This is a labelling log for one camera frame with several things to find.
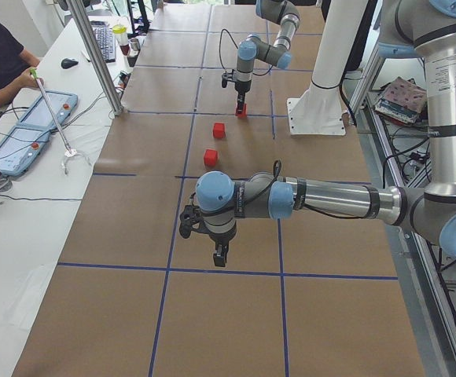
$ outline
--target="label sticker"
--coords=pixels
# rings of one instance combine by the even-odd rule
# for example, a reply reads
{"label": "label sticker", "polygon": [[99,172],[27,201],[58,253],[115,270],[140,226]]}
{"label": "label sticker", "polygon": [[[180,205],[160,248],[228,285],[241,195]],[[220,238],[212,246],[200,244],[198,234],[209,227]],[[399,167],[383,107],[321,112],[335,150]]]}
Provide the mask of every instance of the label sticker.
{"label": "label sticker", "polygon": [[456,54],[425,64],[428,97],[456,92]]}

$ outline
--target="computer mouse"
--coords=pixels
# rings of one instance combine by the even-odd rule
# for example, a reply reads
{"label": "computer mouse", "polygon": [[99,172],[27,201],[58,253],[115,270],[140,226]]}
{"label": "computer mouse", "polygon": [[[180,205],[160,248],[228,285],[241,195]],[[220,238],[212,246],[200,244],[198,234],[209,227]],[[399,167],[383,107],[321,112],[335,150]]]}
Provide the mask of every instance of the computer mouse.
{"label": "computer mouse", "polygon": [[70,67],[74,67],[77,64],[78,64],[78,61],[76,59],[71,59],[69,57],[66,57],[65,59],[62,60],[61,67],[63,69],[68,69]]}

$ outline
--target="yellow lid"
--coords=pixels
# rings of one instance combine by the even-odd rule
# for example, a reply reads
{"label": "yellow lid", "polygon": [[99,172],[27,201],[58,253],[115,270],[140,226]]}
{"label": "yellow lid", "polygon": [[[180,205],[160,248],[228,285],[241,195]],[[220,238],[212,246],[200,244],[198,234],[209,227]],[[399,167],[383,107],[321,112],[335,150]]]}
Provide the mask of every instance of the yellow lid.
{"label": "yellow lid", "polygon": [[127,32],[127,28],[123,25],[115,25],[112,27],[112,32],[115,34],[123,34]]}

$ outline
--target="white desk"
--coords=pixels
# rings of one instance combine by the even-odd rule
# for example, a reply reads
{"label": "white desk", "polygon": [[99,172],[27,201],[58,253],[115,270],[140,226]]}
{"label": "white desk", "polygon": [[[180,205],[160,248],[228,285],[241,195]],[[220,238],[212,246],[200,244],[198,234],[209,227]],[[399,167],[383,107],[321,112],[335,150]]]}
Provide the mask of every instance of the white desk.
{"label": "white desk", "polygon": [[[79,95],[72,116],[87,108],[102,92],[95,71],[80,53],[81,49],[84,49],[82,39],[71,22],[38,69],[47,89]],[[73,57],[79,64],[64,70],[61,61],[65,57]],[[109,63],[108,68],[113,78],[122,70],[131,70],[119,49],[116,62]],[[39,95],[38,90],[21,90],[13,105],[29,106]],[[0,132],[8,132],[16,120],[12,112],[4,115],[0,119]],[[66,137],[73,148],[84,151],[95,163],[111,122],[111,107],[103,98],[66,129]],[[15,180],[6,194],[28,198],[82,198],[93,166],[81,158],[74,159],[68,163],[69,175],[66,176],[61,169],[63,153],[60,135],[55,134],[31,169]],[[0,198],[0,377],[13,372],[78,206],[79,201],[29,202]]]}

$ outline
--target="red block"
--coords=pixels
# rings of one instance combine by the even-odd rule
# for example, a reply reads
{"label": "red block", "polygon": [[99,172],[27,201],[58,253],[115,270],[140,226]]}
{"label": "red block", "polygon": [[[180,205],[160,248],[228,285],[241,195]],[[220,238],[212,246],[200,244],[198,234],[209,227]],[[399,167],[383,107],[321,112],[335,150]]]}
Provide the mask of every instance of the red block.
{"label": "red block", "polygon": [[247,116],[247,104],[244,104],[244,108],[240,114],[237,113],[237,108],[235,108],[235,115],[237,118],[245,118]]}
{"label": "red block", "polygon": [[225,123],[214,123],[212,136],[214,136],[216,139],[223,139],[226,136]]}
{"label": "red block", "polygon": [[218,163],[218,151],[214,149],[205,149],[204,164],[206,167],[215,167]]}

